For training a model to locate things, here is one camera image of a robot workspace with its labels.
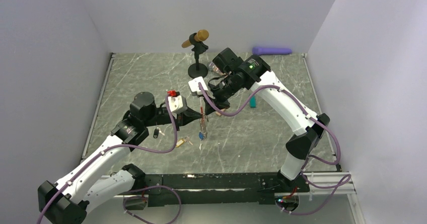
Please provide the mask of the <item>gold microphone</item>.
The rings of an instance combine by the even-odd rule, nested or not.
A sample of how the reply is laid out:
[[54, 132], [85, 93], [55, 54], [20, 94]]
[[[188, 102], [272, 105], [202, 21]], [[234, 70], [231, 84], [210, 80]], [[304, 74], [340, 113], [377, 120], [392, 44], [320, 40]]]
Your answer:
[[182, 48], [190, 47], [195, 43], [200, 43], [205, 41], [208, 37], [209, 37], [208, 30], [205, 30], [205, 29], [199, 30], [196, 33], [191, 34], [189, 38], [181, 44], [181, 47]]

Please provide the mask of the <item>purple microphone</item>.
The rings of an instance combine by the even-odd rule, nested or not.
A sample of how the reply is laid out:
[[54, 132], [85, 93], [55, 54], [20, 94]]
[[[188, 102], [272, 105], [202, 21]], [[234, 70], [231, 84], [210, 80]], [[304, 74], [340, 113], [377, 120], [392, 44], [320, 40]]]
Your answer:
[[292, 50], [289, 48], [277, 48], [277, 47], [260, 47], [256, 46], [252, 48], [254, 55], [288, 55], [292, 54]]

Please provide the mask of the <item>glitter silver microphone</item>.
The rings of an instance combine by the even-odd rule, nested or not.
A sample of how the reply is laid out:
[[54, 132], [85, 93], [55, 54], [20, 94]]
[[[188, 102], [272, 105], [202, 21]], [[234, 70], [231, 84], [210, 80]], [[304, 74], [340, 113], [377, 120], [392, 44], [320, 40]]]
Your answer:
[[211, 72], [216, 73], [220, 76], [224, 74], [212, 61], [207, 65], [207, 68]]

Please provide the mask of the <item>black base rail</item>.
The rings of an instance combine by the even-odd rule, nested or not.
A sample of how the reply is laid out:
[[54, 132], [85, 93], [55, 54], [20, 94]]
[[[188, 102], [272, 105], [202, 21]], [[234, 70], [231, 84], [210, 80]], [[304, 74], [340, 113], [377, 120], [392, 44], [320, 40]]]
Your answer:
[[136, 184], [125, 195], [142, 193], [149, 207], [176, 204], [247, 203], [274, 204], [289, 194], [310, 192], [302, 177], [284, 181], [277, 172], [213, 174], [147, 174], [145, 182]]

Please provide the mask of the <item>teal block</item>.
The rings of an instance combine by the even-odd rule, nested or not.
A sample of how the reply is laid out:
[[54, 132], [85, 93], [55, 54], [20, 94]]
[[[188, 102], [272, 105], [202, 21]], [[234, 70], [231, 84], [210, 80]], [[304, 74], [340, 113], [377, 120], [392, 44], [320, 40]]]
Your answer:
[[250, 108], [257, 107], [256, 98], [254, 96], [250, 98], [249, 105], [250, 105]]

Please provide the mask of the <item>blue key tag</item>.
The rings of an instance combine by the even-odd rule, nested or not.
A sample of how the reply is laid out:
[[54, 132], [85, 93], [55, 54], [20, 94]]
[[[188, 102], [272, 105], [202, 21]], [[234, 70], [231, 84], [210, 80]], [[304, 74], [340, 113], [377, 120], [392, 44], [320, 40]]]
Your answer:
[[205, 139], [204, 134], [202, 132], [199, 132], [198, 137], [199, 137], [200, 140], [204, 140]]

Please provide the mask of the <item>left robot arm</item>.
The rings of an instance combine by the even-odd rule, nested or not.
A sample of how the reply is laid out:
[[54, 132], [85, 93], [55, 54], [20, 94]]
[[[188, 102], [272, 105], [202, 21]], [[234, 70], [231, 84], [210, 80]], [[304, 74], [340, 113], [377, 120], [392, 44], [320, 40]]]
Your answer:
[[44, 218], [51, 223], [82, 223], [88, 213], [113, 196], [127, 191], [140, 193], [145, 186], [145, 173], [132, 164], [106, 180], [100, 178], [133, 150], [166, 154], [175, 149], [175, 145], [166, 150], [140, 146], [149, 136], [149, 127], [171, 124], [177, 141], [179, 127], [200, 118], [202, 114], [188, 108], [179, 92], [169, 91], [160, 106], [152, 93], [138, 93], [123, 119], [91, 155], [64, 177], [38, 187], [37, 223]]

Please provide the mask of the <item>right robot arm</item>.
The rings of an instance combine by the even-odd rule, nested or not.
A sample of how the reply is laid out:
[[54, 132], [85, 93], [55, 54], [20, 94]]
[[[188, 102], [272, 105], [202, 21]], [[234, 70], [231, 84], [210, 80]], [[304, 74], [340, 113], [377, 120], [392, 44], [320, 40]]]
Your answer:
[[258, 95], [268, 103], [288, 124], [293, 136], [286, 143], [287, 155], [278, 171], [278, 186], [291, 191], [304, 169], [311, 151], [323, 136], [330, 119], [326, 114], [317, 114], [304, 105], [279, 80], [271, 67], [258, 55], [246, 60], [231, 49], [220, 52], [213, 63], [225, 76], [216, 84], [196, 81], [195, 92], [203, 95], [211, 109], [219, 112], [228, 107], [228, 99], [241, 89]]

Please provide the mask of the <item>black tag with key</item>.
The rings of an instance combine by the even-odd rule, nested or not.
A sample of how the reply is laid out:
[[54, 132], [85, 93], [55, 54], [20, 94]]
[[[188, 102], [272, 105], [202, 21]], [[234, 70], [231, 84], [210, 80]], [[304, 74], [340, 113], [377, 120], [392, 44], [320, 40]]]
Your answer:
[[157, 139], [159, 136], [165, 136], [165, 134], [159, 127], [156, 127], [153, 132], [153, 138]]

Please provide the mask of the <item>red handled key holder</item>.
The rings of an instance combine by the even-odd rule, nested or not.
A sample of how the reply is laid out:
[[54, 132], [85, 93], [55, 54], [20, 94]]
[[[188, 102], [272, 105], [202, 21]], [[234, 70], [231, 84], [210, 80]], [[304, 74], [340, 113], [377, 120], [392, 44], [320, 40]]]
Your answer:
[[204, 134], [204, 137], [205, 137], [204, 140], [206, 140], [207, 139], [207, 135], [208, 135], [207, 127], [206, 127], [207, 126], [206, 123], [208, 122], [208, 118], [207, 118], [207, 116], [206, 116], [206, 114], [204, 112], [204, 108], [203, 108], [202, 105], [200, 105], [200, 112], [202, 113], [202, 118], [199, 119], [199, 126], [200, 126], [200, 131], [199, 132], [202, 132]]

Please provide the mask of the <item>yellow key tag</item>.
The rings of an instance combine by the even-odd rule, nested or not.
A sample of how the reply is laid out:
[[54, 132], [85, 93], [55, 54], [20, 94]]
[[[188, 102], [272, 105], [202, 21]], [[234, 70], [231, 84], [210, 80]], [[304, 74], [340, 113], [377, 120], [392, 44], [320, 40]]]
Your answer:
[[184, 143], [186, 143], [188, 141], [188, 139], [186, 138], [181, 138], [176, 142], [176, 147], [180, 147], [181, 145], [183, 145]]

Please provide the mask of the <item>black microphone stand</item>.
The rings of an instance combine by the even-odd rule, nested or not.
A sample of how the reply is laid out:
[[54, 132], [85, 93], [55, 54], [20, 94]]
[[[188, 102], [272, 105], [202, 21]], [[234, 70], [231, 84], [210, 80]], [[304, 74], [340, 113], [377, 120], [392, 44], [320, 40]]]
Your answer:
[[194, 79], [197, 77], [206, 77], [208, 73], [208, 68], [199, 62], [199, 57], [201, 54], [205, 53], [209, 47], [204, 43], [195, 43], [192, 45], [192, 51], [194, 53], [195, 63], [190, 65], [188, 68], [188, 75]]

